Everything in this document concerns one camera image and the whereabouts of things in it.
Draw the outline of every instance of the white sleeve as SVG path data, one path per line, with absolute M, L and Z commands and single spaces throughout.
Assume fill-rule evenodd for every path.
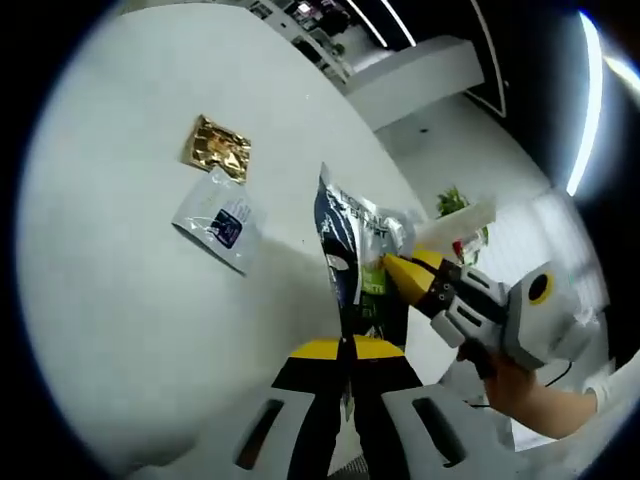
M 596 396 L 599 414 L 622 401 L 637 399 L 640 396 L 640 352 L 605 380 L 587 381 L 585 392 L 588 391 Z

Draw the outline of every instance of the led strip light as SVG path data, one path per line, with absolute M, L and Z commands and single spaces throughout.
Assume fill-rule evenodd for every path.
M 369 27 L 369 29 L 373 32 L 373 34 L 376 36 L 376 38 L 382 44 L 382 46 L 387 48 L 388 46 L 387 42 L 385 41 L 384 38 L 382 38 L 382 35 L 380 35 L 380 32 L 376 29 L 376 27 L 373 26 L 373 23 L 371 23 L 369 19 L 365 16 L 365 14 L 362 13 L 362 10 L 360 10 L 358 6 L 355 3 L 353 3 L 352 0 L 347 0 L 347 2 L 349 2 L 349 5 L 351 5 L 353 9 L 356 11 L 356 13 L 360 15 L 360 18 L 364 20 L 364 23 L 367 24 L 367 27 Z
M 411 35 L 411 33 L 409 33 L 409 30 L 407 29 L 404 22 L 400 20 L 400 17 L 396 13 L 396 11 L 393 9 L 393 7 L 389 5 L 389 2 L 387 0 L 380 0 L 380 1 L 385 6 L 385 8 L 389 11 L 393 19 L 396 21 L 396 23 L 400 27 L 400 30 L 402 30 L 402 33 L 404 33 L 404 36 L 407 37 L 407 40 L 409 40 L 409 43 L 411 44 L 411 46 L 415 47 L 416 41 L 413 39 L 413 36 Z
M 593 142 L 598 130 L 598 120 L 600 118 L 600 108 L 602 106 L 602 50 L 598 31 L 591 20 L 580 12 L 582 28 L 587 40 L 587 54 L 589 57 L 589 97 L 587 103 L 587 115 L 585 116 L 584 131 L 582 141 L 578 149 L 578 156 L 573 165 L 573 171 L 567 183 L 567 193 L 572 197 L 575 195 L 582 175 L 587 168 L 589 156 L 593 149 Z

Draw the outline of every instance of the white panel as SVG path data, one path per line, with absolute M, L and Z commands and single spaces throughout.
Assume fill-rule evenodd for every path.
M 353 75 L 346 96 L 372 130 L 484 81 L 473 44 L 437 37 Z

